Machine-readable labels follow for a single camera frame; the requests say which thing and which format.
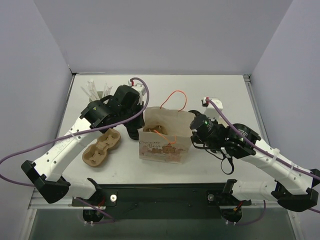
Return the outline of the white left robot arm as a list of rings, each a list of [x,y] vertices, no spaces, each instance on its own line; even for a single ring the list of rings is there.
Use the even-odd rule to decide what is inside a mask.
[[[49,203],[63,197],[78,197],[95,206],[102,199],[101,187],[89,177],[80,179],[64,177],[67,166],[94,139],[102,136],[111,125],[124,125],[131,139],[138,140],[138,130],[144,126],[143,84],[120,85],[113,95],[91,101],[80,113],[73,126],[43,156],[26,160],[21,169]]]

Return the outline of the printed paper takeout bag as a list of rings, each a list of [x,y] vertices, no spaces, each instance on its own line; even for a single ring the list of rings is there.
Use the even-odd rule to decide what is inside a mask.
[[[185,111],[188,103],[187,95],[181,90],[171,93],[184,95],[184,104],[180,109],[166,109],[164,103],[160,106],[148,107],[144,111],[144,126],[150,123],[163,124],[167,129],[167,135],[143,132],[139,133],[139,158],[142,160],[183,164],[192,145],[190,123],[195,115]]]

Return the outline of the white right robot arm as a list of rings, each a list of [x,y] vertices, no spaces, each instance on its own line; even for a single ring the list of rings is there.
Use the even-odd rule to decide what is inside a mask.
[[[230,164],[234,159],[254,165],[273,178],[272,181],[240,181],[229,179],[221,197],[227,204],[235,201],[265,200],[281,207],[303,212],[315,207],[319,193],[314,189],[320,183],[318,169],[303,169],[288,159],[282,162],[279,150],[270,147],[257,132],[246,125],[235,123],[224,126],[217,120],[192,110],[191,141],[197,149],[221,154]]]

